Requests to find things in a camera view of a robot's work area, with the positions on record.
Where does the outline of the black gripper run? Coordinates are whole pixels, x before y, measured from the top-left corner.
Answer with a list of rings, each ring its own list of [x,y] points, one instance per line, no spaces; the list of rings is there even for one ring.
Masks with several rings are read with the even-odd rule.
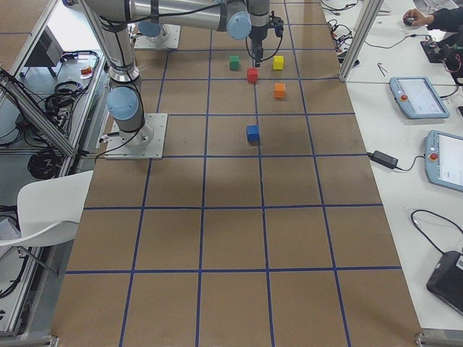
[[[267,38],[268,25],[251,26],[249,38],[251,41],[251,56],[255,61],[255,67],[260,67],[263,61],[263,41]]]

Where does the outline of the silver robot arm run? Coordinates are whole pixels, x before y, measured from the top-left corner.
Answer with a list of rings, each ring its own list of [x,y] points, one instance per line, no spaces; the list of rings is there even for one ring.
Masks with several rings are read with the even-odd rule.
[[[269,1],[126,1],[121,23],[142,21],[226,32],[250,39],[250,56],[259,67],[271,26]]]
[[[129,146],[145,145],[153,137],[146,124],[141,98],[141,78],[130,43],[130,2],[84,1],[92,30],[109,64],[110,92],[106,107]]]

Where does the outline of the person hand on mouse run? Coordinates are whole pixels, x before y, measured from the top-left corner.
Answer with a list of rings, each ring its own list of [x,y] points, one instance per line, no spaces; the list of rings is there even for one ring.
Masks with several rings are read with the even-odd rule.
[[[434,16],[432,14],[423,14],[418,9],[410,9],[403,15],[402,21],[409,26],[426,26],[434,22]]]

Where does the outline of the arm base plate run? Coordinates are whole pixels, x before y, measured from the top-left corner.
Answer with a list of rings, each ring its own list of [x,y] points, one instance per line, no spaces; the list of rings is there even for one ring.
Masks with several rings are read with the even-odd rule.
[[[179,25],[139,22],[134,36],[136,50],[178,49],[181,27]]]
[[[117,132],[117,135],[109,138],[104,158],[109,160],[162,159],[167,121],[167,113],[146,113],[145,125],[133,139],[133,134],[120,132],[118,125],[113,121],[111,131]]]

